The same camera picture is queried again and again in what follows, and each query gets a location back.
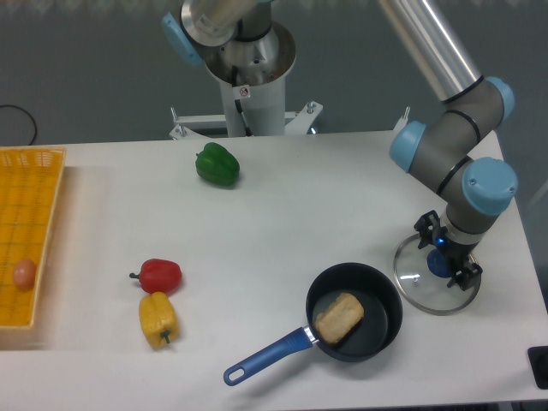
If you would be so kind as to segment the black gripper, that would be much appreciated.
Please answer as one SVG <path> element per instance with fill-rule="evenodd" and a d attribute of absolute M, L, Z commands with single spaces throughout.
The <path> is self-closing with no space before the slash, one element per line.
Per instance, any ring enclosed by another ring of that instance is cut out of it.
<path fill-rule="evenodd" d="M 426 257 L 430 270 L 448 270 L 450 280 L 446 287 L 458 286 L 460 290 L 480 286 L 482 267 L 472 259 L 472 251 L 482 239 L 482 234 L 469 234 L 458 229 L 449 218 L 429 211 L 414 224 L 419 234 L 418 249 L 433 246 Z"/>

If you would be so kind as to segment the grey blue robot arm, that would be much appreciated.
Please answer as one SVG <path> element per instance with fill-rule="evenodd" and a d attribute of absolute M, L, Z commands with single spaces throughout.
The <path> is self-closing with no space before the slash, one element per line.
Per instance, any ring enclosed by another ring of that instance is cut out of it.
<path fill-rule="evenodd" d="M 383 1 L 381 8 L 444 105 L 431 125 L 402 119 L 392 161 L 446 202 L 414 228 L 429 247 L 432 273 L 467 290 L 482 270 L 472 252 L 518 187 L 514 170 L 470 152 L 506 120 L 515 105 L 511 88 L 485 77 L 431 1 Z M 164 35 L 186 63 L 205 65 L 221 90 L 229 136 L 304 134 L 319 107 L 285 116 L 285 78 L 295 63 L 290 32 L 271 17 L 268 1 L 186 1 L 162 19 Z"/>

